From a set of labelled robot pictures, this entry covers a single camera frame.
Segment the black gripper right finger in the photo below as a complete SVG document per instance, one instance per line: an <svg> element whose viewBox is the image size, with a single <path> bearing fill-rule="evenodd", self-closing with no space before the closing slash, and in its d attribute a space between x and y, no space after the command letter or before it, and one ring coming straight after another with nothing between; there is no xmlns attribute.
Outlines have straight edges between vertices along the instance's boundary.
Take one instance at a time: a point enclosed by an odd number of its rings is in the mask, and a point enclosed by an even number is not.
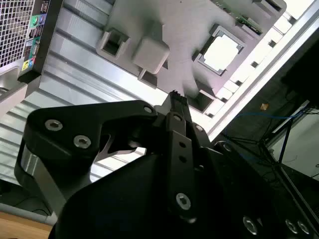
<svg viewBox="0 0 319 239"><path fill-rule="evenodd" d="M179 224L183 237L317 236L316 220L281 167L267 161L274 179L266 180L232 145L209 141L184 96L178 96L178 112L193 145L197 190L197 220Z"/></svg>

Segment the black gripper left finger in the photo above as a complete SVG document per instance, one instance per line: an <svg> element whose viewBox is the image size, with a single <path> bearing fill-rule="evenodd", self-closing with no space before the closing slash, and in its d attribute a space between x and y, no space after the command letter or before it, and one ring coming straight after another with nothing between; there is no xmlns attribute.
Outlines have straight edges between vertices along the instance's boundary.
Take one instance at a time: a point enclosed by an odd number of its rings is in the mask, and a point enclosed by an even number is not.
<svg viewBox="0 0 319 239"><path fill-rule="evenodd" d="M167 199L196 221L194 152L178 92L152 107L141 101L42 108L26 120L14 173L59 217L81 189L144 156L164 160Z"/></svg>

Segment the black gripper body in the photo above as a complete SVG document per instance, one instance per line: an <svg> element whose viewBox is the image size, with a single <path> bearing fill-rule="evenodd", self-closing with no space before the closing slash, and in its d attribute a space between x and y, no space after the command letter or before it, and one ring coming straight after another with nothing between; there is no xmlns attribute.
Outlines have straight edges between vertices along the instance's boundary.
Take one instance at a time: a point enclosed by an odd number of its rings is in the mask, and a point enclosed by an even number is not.
<svg viewBox="0 0 319 239"><path fill-rule="evenodd" d="M144 156L81 189L63 207L52 239L247 239L242 214L222 195L216 164L223 158L203 150L195 171L196 221L180 217L167 199L165 162Z"/></svg>

